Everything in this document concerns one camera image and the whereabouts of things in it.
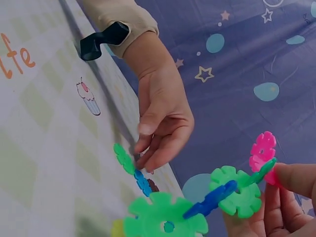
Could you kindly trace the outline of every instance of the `blue connector piece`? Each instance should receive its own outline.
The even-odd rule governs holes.
[[[135,170],[134,178],[136,179],[138,187],[143,191],[143,194],[149,197],[153,191],[143,173],[139,170]]]
[[[220,201],[227,198],[236,189],[237,182],[235,180],[228,181],[225,185],[219,186],[217,189],[206,195],[203,202],[194,204],[186,213],[184,213],[183,218],[189,219],[199,213],[208,216],[212,210],[218,207]]]

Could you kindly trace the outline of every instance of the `sleeve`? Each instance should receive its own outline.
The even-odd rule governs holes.
[[[109,45],[112,52],[122,58],[125,50],[144,32],[159,35],[157,22],[150,13],[134,0],[83,0],[83,8],[99,31],[104,31],[115,21],[129,28],[129,35],[120,45]]]

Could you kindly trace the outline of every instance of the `pink snowflake block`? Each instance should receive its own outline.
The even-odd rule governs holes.
[[[257,143],[252,146],[250,151],[252,156],[249,159],[249,165],[253,172],[260,171],[261,167],[275,156],[276,151],[274,147],[277,145],[276,138],[268,131],[261,133],[257,137],[256,142]],[[274,170],[266,174],[264,179],[271,185],[277,184]]]

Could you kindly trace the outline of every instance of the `wrist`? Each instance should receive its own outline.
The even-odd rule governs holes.
[[[126,49],[123,59],[138,79],[165,64],[174,64],[170,53],[154,32],[145,32],[138,37]]]

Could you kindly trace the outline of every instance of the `adult hand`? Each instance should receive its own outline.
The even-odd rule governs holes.
[[[135,152],[149,148],[137,168],[152,172],[181,151],[194,118],[177,67],[156,34],[142,34],[127,48],[124,59],[139,78],[140,135]]]
[[[316,165],[277,164],[284,188],[267,185],[263,205],[250,219],[224,214],[229,237],[315,237],[316,219],[303,213],[294,193],[311,198],[316,208]]]

